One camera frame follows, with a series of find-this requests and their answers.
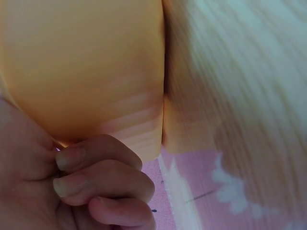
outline orange plastic container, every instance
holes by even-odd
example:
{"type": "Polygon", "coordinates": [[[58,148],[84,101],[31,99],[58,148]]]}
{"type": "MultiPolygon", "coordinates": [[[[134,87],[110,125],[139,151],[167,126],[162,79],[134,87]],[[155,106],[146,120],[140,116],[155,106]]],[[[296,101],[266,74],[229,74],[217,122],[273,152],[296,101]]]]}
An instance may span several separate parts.
{"type": "Polygon", "coordinates": [[[0,0],[0,90],[64,145],[111,134],[160,153],[158,0],[0,0]]]}

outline pink fabric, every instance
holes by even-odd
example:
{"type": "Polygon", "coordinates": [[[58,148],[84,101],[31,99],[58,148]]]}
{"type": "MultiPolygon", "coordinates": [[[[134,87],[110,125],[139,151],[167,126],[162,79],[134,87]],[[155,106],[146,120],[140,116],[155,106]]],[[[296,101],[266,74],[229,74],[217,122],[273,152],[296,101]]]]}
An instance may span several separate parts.
{"type": "Polygon", "coordinates": [[[146,173],[155,184],[155,194],[149,206],[152,210],[157,211],[153,213],[157,222],[157,230],[176,230],[158,160],[144,164],[143,172],[146,173]]]}
{"type": "MultiPolygon", "coordinates": [[[[220,153],[210,150],[181,155],[162,151],[166,171],[175,164],[178,178],[189,184],[190,199],[195,198],[192,201],[195,213],[201,218],[199,230],[307,230],[307,218],[293,219],[278,210],[249,202],[244,194],[244,181],[223,171],[220,159],[220,153]]],[[[169,189],[170,194],[176,193],[176,188],[169,189]]]]}

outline hand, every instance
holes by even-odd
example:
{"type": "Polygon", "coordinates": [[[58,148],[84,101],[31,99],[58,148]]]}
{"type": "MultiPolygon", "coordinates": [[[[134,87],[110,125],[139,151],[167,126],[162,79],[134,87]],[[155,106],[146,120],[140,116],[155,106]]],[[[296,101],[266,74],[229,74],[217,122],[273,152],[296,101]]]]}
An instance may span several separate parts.
{"type": "Polygon", "coordinates": [[[146,204],[154,185],[141,167],[107,135],[57,152],[44,130],[0,99],[0,229],[154,230],[146,204]]]}

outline wooden surface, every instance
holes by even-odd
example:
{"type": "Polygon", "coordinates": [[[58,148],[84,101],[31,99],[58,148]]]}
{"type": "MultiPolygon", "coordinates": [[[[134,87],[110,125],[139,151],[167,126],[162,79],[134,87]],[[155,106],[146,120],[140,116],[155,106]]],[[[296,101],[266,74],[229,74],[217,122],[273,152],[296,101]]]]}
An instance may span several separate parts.
{"type": "MultiPolygon", "coordinates": [[[[307,1],[164,0],[164,7],[167,152],[217,149],[250,202],[305,217],[307,1]]],[[[169,191],[175,196],[177,187],[169,191]]]]}

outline white flower pattern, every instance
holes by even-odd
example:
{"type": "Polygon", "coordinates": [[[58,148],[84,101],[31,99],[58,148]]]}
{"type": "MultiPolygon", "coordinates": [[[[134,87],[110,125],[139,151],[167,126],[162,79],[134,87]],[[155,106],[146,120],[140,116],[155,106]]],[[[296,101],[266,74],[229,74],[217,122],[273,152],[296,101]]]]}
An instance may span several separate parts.
{"type": "Polygon", "coordinates": [[[216,198],[221,203],[230,203],[231,214],[238,215],[247,209],[251,211],[254,219],[259,219],[264,215],[278,214],[279,211],[276,209],[269,209],[249,202],[244,193],[244,180],[232,177],[225,172],[221,165],[221,159],[222,155],[219,154],[215,161],[212,179],[216,183],[224,184],[216,192],[216,198]]]}

